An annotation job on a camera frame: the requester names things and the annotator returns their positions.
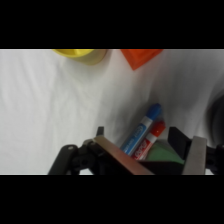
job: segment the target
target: marker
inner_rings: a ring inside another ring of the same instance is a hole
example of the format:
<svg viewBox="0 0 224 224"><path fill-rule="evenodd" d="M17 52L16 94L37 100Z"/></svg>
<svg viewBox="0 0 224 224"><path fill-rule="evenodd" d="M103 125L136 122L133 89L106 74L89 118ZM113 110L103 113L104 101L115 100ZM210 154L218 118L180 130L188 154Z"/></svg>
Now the marker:
<svg viewBox="0 0 224 224"><path fill-rule="evenodd" d="M135 160L143 160L165 128L165 123L163 121L157 122L135 153L133 153L132 158Z"/></svg>
<svg viewBox="0 0 224 224"><path fill-rule="evenodd" d="M149 128L157 116L161 113L161 106L155 104L151 106L142 119L141 123L138 125L134 133L127 139L127 141L121 146L121 150L127 155L132 156L132 154L137 149L138 145L143 140L145 134L149 131Z"/></svg>

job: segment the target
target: green block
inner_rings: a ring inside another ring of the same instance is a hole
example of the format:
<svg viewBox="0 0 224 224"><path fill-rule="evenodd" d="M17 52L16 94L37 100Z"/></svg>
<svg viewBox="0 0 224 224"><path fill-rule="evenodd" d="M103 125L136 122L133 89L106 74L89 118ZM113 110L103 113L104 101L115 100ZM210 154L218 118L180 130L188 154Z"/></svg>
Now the green block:
<svg viewBox="0 0 224 224"><path fill-rule="evenodd" d="M146 161L177 162L182 165L185 163L170 145L159 141L157 141L150 149Z"/></svg>

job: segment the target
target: white cloth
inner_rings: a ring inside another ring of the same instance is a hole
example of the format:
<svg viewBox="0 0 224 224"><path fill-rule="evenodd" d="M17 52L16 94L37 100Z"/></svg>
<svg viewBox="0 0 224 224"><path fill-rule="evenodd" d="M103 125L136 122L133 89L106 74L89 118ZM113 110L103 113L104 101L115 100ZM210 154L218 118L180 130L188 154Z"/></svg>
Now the white cloth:
<svg viewBox="0 0 224 224"><path fill-rule="evenodd" d="M212 145L205 113L223 87L224 50L166 49L136 71L120 50L95 66L0 50L0 174L47 174L62 146L81 146L98 126L120 146L153 103L167 127Z"/></svg>

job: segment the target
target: red block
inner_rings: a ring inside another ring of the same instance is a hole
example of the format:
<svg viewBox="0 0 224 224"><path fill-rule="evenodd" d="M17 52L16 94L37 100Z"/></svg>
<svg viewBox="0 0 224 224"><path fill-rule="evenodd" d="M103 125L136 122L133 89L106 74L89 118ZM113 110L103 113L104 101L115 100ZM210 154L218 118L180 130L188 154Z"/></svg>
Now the red block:
<svg viewBox="0 0 224 224"><path fill-rule="evenodd" d="M163 49L121 49L133 70L154 58Z"/></svg>

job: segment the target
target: yellow object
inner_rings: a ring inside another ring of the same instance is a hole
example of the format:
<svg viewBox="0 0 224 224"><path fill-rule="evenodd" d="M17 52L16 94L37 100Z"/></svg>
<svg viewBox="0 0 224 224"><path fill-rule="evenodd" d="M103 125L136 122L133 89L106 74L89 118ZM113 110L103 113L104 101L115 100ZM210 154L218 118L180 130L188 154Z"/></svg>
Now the yellow object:
<svg viewBox="0 0 224 224"><path fill-rule="evenodd" d="M53 51L86 65L99 63L107 52L106 49L53 49Z"/></svg>

